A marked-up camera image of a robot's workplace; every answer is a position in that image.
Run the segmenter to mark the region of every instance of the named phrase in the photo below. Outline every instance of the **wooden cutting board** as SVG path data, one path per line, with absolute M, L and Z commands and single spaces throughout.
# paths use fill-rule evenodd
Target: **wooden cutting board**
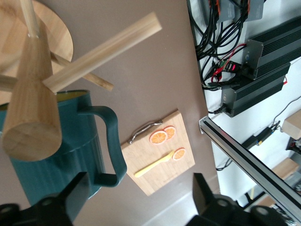
M 127 174 L 147 195 L 153 194 L 195 164 L 181 113 L 176 111 L 162 121 L 163 124 L 151 127 L 137 136 L 131 145 L 124 143 L 121 146 L 127 163 Z M 160 145 L 150 143 L 150 135 L 167 126 L 175 127 L 175 135 Z M 186 149 L 186 153 L 181 159 L 177 161 L 170 159 L 168 162 L 162 162 L 155 166 L 139 178 L 134 176 L 137 171 L 181 147 Z

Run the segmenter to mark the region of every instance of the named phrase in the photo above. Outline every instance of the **cutting board handle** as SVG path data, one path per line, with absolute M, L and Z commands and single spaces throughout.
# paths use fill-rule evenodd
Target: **cutting board handle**
M 162 120 L 149 122 L 148 124 L 146 124 L 146 125 L 142 126 L 141 128 L 137 129 L 137 130 L 133 133 L 132 138 L 129 139 L 129 140 L 127 141 L 127 143 L 128 143 L 129 145 L 131 145 L 131 144 L 133 143 L 133 141 L 135 140 L 135 138 L 136 138 L 139 134 L 141 134 L 141 133 L 147 131 L 149 128 L 151 128 L 151 127 L 153 127 L 153 126 L 157 126 L 157 125 L 161 125 L 161 124 L 163 124 L 163 121 L 162 121 Z

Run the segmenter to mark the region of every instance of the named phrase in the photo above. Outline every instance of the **orange slice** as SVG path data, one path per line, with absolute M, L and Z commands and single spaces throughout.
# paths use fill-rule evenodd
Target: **orange slice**
M 163 129 L 168 134 L 168 140 L 173 138 L 175 135 L 175 127 L 174 126 L 167 126 Z
M 158 130 L 151 134 L 150 136 L 150 142 L 153 145 L 160 145 L 164 143 L 168 138 L 168 134 L 164 130 Z
M 179 149 L 177 149 L 175 152 L 174 152 L 174 155 L 173 155 L 173 160 L 179 160 L 180 158 L 182 158 L 184 155 L 185 155 L 185 148 L 181 147 Z

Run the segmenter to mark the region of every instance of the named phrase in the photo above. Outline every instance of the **wooden block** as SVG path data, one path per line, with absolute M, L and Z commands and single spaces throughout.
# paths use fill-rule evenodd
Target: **wooden block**
M 151 144 L 149 142 L 150 135 L 167 126 L 176 128 L 174 137 L 161 145 Z M 177 161 L 171 159 L 160 163 L 139 178 L 134 176 L 137 171 L 181 147 L 186 149 L 186 153 L 181 159 Z M 183 118 L 179 111 L 164 118 L 162 125 L 152 127 L 140 134 L 131 145 L 124 143 L 121 148 L 127 163 L 127 174 L 147 195 L 153 194 L 195 164 Z
M 285 119 L 282 130 L 295 140 L 301 138 L 301 110 Z

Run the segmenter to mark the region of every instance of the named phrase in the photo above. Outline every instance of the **black device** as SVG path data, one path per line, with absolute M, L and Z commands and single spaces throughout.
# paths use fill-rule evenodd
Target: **black device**
M 72 226 L 89 197 L 88 180 L 88 174 L 80 172 L 59 195 L 22 211 L 14 203 L 0 205 L 0 226 Z
M 260 134 L 257 136 L 250 136 L 244 143 L 241 145 L 245 147 L 246 149 L 250 149 L 251 147 L 257 145 L 261 145 L 263 141 L 265 141 L 269 136 L 271 136 L 275 130 L 277 129 L 280 121 L 278 121 L 275 125 L 272 125 L 271 127 L 266 127 Z
M 223 89 L 221 102 L 227 106 L 225 113 L 234 117 L 279 92 L 290 65 L 287 63 L 256 80 L 241 76 L 239 86 Z
M 301 139 L 295 140 L 294 138 L 290 137 L 286 150 L 291 150 L 297 154 L 301 154 Z
M 301 57 L 301 16 L 246 40 L 243 75 L 255 80 Z
M 272 208 L 253 206 L 248 213 L 229 197 L 212 194 L 200 173 L 193 176 L 192 194 L 199 215 L 186 226 L 286 226 Z

